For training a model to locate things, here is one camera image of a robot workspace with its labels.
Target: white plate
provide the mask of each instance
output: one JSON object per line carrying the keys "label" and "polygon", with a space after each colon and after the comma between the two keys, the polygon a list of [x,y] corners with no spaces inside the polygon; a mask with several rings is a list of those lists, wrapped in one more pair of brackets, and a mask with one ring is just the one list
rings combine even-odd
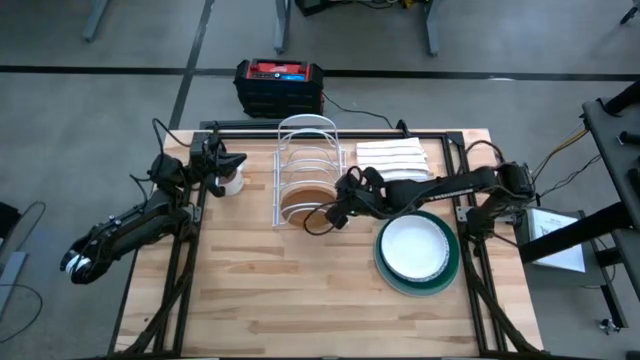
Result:
{"label": "white plate", "polygon": [[440,275],[449,261],[444,232],[419,215],[392,220],[382,234],[381,248],[391,271],[409,281],[429,281]]}

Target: table leg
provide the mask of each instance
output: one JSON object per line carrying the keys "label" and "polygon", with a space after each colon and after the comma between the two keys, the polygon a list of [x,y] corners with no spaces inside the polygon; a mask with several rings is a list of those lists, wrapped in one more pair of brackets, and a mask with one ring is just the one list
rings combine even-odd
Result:
{"label": "table leg", "polygon": [[273,48],[278,55],[284,53],[289,38],[289,19],[291,18],[291,0],[276,0],[275,35]]}
{"label": "table leg", "polygon": [[82,30],[82,38],[88,43],[95,40],[98,26],[100,26],[100,20],[102,20],[107,5],[109,5],[109,0],[91,0],[91,2],[91,14],[89,15],[87,24],[84,26],[84,30]]}
{"label": "table leg", "polygon": [[628,228],[631,225],[627,208],[622,202],[618,202],[567,227],[520,246],[520,258],[523,264],[530,263],[600,235],[608,234],[615,229]]}
{"label": "table leg", "polygon": [[617,328],[617,331],[620,331],[621,328],[629,326],[627,324],[627,319],[622,312],[622,306],[620,306],[620,302],[618,301],[618,295],[613,289],[613,284],[608,280],[608,277],[609,276],[607,275],[607,283],[600,286],[600,290],[602,291],[604,301],[607,303],[607,308],[611,314],[611,321],[613,321],[613,325]]}
{"label": "table leg", "polygon": [[427,50],[429,55],[435,57],[438,56],[440,51],[440,44],[438,42],[438,29],[437,18],[438,8],[442,5],[444,0],[431,0],[424,5],[424,12],[426,13],[426,26],[427,26]]}
{"label": "table leg", "polygon": [[632,19],[638,12],[638,8],[640,8],[640,0],[634,0],[633,7],[631,8],[631,10],[629,10],[629,12],[625,14],[622,20],[620,20],[620,25],[624,25],[627,23],[627,21]]}
{"label": "table leg", "polygon": [[[0,284],[15,285],[26,258],[27,253],[24,251],[13,252],[9,257],[9,261],[7,261],[7,266],[5,266],[2,276],[0,276]],[[11,290],[13,290],[11,286],[0,287],[0,318],[2,318],[5,305],[9,302]]]}

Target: folded white towel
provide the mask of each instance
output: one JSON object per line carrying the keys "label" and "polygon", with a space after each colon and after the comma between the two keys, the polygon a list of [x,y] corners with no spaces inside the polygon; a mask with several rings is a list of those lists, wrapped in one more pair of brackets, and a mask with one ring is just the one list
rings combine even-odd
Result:
{"label": "folded white towel", "polygon": [[385,181],[432,178],[427,154],[418,138],[358,143],[356,158],[358,166],[375,168]]}

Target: white wire dish rack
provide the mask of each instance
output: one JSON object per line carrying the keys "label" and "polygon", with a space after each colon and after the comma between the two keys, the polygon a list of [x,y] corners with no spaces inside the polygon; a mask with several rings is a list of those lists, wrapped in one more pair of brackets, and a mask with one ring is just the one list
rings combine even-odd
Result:
{"label": "white wire dish rack", "polygon": [[[299,128],[283,130],[284,127]],[[296,202],[282,206],[287,194],[299,189],[320,188],[335,193],[336,181],[346,171],[346,151],[340,147],[333,121],[320,115],[295,115],[278,126],[273,154],[273,226],[290,223],[296,214],[308,214],[324,202]]]}

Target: concrete floor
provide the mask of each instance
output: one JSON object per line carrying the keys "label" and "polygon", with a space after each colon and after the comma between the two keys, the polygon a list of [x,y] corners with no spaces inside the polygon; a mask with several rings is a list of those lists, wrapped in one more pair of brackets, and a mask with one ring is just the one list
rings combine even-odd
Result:
{"label": "concrete floor", "polygon": [[[0,65],[182,67],[204,0],[113,0],[91,45],[80,40],[88,3],[0,0]],[[272,5],[216,1],[198,66],[230,68],[244,58],[274,57]],[[246,11],[249,6],[255,11]],[[425,55],[418,7],[340,6],[308,19],[294,9],[283,57],[332,69],[638,73],[640,19],[617,25],[630,6],[627,0],[449,1],[441,8],[437,59]],[[90,286],[72,285],[58,263],[91,224],[140,200],[127,175],[144,173],[157,153],[150,120],[168,122],[180,82],[177,76],[0,74],[0,200],[21,209],[33,200],[48,204],[27,243],[30,258],[20,278],[42,294],[43,313],[24,334],[0,345],[0,358],[60,360],[107,350],[131,260]],[[345,107],[402,118],[412,128],[489,128],[509,159],[535,165],[578,123],[582,102],[627,85],[328,78],[325,90]],[[326,114],[341,128],[384,127],[379,119],[331,106]],[[232,79],[196,77],[180,128],[243,118]],[[595,153],[585,137],[554,158],[538,187],[553,185]],[[544,205],[589,213],[615,201],[598,163]],[[630,328],[608,337],[595,327],[608,316],[599,291],[531,289],[547,350],[604,359],[640,350],[633,348],[640,304],[622,266],[617,274]],[[35,305],[16,291],[0,337],[19,328]]]}

